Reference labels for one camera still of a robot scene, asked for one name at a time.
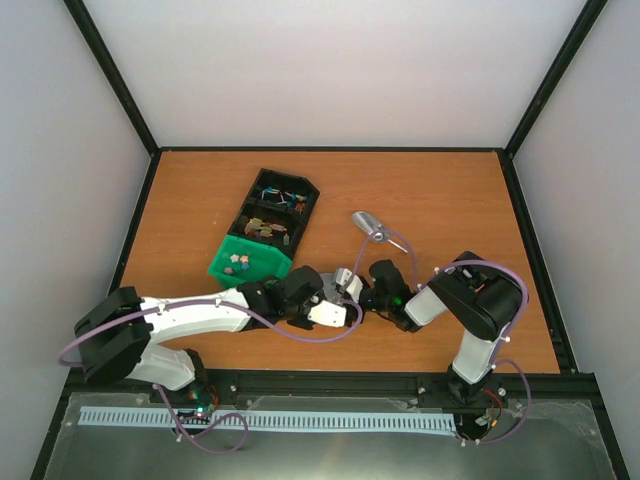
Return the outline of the black plastic bin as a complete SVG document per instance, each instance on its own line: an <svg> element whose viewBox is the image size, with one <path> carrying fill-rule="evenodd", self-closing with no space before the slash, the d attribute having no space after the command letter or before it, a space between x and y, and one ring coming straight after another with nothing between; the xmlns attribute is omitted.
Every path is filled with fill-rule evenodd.
<svg viewBox="0 0 640 480"><path fill-rule="evenodd" d="M228 230L293 259L320 191L305 177L262 168Z"/></svg>

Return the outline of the metal scoop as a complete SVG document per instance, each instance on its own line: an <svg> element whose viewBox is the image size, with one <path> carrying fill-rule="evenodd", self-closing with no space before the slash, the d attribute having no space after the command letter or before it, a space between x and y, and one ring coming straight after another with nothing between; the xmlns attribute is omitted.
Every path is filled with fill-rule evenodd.
<svg viewBox="0 0 640 480"><path fill-rule="evenodd" d="M384 225L372 214L365 211L356 211L351 215L353 223L362 230L366 235L371 237L374 243L390 244L401 252L408 254L408 250L399 243L393 241L386 232Z"/></svg>

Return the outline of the silver jar lid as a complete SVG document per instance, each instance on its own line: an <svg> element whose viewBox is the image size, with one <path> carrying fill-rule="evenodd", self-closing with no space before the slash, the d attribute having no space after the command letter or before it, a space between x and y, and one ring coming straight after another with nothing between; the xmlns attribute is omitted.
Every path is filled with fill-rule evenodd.
<svg viewBox="0 0 640 480"><path fill-rule="evenodd" d="M333 273L321 273L323 282L324 299L330 303L337 304L343 297L341 286L336 283Z"/></svg>

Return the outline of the green plastic bin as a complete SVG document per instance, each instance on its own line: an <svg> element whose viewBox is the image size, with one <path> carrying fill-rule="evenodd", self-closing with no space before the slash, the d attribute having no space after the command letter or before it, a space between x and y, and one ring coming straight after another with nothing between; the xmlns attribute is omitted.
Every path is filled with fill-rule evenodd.
<svg viewBox="0 0 640 480"><path fill-rule="evenodd" d="M224 289L265 277L284 278L292 260L275 247L227 235L224 237L207 274Z"/></svg>

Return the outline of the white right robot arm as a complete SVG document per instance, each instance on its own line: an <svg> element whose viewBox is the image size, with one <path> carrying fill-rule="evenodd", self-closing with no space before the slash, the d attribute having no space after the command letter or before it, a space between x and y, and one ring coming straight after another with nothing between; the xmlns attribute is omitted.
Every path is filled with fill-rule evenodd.
<svg viewBox="0 0 640 480"><path fill-rule="evenodd" d="M447 388L455 403L470 404L495 369L499 350L510 340L528 305L524 281L470 251L416 289L409 287L390 260L372 264L369 274L373 283L364 283L354 296L364 311L375 312L411 333L444 313L462 325L460 347L447 370Z"/></svg>

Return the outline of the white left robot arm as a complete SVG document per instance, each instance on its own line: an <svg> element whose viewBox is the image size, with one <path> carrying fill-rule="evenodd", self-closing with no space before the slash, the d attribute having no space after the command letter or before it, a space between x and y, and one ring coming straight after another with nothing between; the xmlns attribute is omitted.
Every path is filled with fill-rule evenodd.
<svg viewBox="0 0 640 480"><path fill-rule="evenodd" d="M197 402L208 390L201 358L190 349L167 348L165 342L267 328L286 317L306 319L322 289L320 274L309 266L282 279L268 276L195 297L141 297L133 287L118 288L74 327L84 380L92 386L125 379L159 384L186 402Z"/></svg>

